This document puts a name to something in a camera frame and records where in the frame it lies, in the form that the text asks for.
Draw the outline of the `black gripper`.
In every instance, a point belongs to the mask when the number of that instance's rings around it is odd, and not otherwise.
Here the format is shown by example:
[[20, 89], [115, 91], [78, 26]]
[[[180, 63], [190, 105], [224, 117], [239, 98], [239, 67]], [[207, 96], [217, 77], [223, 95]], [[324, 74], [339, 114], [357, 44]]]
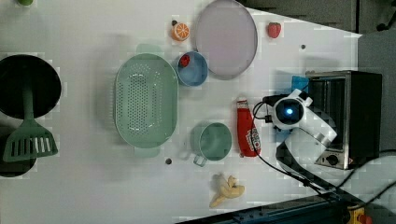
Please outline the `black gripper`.
[[266, 106], [271, 106], [273, 108], [272, 112], [267, 112], [264, 116], [266, 123], [270, 123], [274, 118], [277, 118], [282, 123], [287, 123], [290, 121], [290, 106], [285, 100], [286, 94], [279, 94], [273, 96], [265, 96], [263, 102]]

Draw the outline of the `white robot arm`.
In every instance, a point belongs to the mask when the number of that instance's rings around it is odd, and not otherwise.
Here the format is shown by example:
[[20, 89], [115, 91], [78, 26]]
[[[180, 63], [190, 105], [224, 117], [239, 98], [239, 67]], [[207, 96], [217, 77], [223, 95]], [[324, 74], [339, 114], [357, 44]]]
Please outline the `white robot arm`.
[[268, 121], [279, 130], [299, 128], [326, 147], [337, 136], [333, 127], [309, 108], [313, 100], [305, 91], [295, 89], [290, 94], [265, 96], [262, 100], [273, 108]]

